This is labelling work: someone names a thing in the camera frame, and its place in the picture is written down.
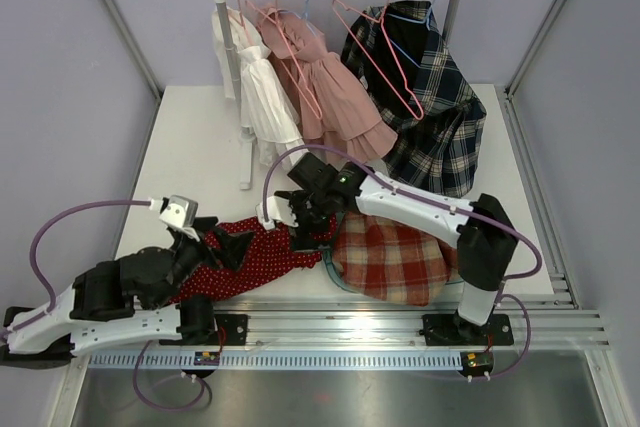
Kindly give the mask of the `pink hanger of red garment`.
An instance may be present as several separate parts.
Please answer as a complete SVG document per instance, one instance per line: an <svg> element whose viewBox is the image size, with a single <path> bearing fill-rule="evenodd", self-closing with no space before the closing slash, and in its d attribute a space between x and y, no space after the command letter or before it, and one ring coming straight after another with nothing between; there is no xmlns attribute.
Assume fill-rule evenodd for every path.
<svg viewBox="0 0 640 427"><path fill-rule="evenodd" d="M307 101L307 103L309 104L309 107L311 108L311 111L314 114L314 116L318 120L321 120L322 119L321 107L320 107L320 105L319 105L319 103L317 101L317 98L315 97L313 91L309 87L309 83L307 82L307 79L304 76L304 72L303 72L303 69L301 68L301 66L299 64L297 55L292 49L292 44L290 42L290 39L288 38L288 36L285 34L285 32L283 30L283 25L282 25L282 22L280 21L280 17L279 17L281 9L278 6L278 0L274 0L273 12L271 14L268 14L266 10L263 10L261 8L256 7L250 1L246 1L246 4L249 5L251 8L253 8L256 12L261 14L265 21L268 21L271 24L273 24L274 27L276 28L276 30L278 31L278 34L282 39L282 43L285 45L285 47L286 47L286 49L287 49L287 51L289 53L289 59L293 61L294 66L297 69L298 79L295 80L295 85L296 85L296 87L297 87L297 89L298 89L298 91L300 93L300 96L304 100Z"/></svg>

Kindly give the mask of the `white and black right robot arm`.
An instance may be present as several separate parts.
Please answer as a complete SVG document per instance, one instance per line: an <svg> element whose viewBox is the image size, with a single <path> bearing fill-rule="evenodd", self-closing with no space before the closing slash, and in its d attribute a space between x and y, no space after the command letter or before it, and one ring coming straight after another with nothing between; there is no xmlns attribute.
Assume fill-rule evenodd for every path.
<svg viewBox="0 0 640 427"><path fill-rule="evenodd" d="M483 194L469 201L440 196L399 184L354 159L336 169L309 151L300 153L288 177L296 190L262 194L256 210L265 228L285 224L308 243L310 233L329 216L353 212L429 234L455 249L463 287L454 313L424 316L426 343L512 344L509 320L495 307L519 239L495 197Z"/></svg>

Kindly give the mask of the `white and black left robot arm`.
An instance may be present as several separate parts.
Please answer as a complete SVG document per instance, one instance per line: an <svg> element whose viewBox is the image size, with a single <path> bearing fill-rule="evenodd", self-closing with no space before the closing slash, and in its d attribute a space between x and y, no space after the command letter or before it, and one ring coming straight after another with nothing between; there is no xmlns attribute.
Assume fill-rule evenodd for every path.
<svg viewBox="0 0 640 427"><path fill-rule="evenodd" d="M179 294L201 267L237 272L254 234L228 233L215 217L168 227L172 243L103 261L80 274L53 307L11 307L4 319L1 363L48 370L107 347L157 341L196 346L227 340L214 302Z"/></svg>

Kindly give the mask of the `red dotted garment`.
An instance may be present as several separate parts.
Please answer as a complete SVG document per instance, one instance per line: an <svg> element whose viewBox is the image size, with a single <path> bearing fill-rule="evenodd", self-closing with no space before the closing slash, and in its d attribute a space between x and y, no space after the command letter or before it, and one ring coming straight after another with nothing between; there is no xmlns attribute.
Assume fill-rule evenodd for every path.
<svg viewBox="0 0 640 427"><path fill-rule="evenodd" d="M254 234L240 270L215 270L202 264L184 283L179 293L170 299L170 304L186 301L197 295L213 301L228 300L266 285L296 268L313 268L322 258L319 251L294 251L286 226L267 231L256 217L251 217L232 223L224 222L219 227L228 234Z"/></svg>

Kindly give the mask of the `red plaid skirt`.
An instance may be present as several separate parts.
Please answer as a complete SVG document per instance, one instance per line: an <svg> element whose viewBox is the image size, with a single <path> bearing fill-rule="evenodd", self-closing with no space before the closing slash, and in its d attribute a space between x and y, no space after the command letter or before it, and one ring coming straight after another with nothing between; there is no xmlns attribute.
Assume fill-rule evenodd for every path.
<svg viewBox="0 0 640 427"><path fill-rule="evenodd" d="M331 252L347 266L356 263L416 262L428 254L443 256L446 262L457 268L457 252L445 242L382 217L348 213L340 223Z"/></svg>

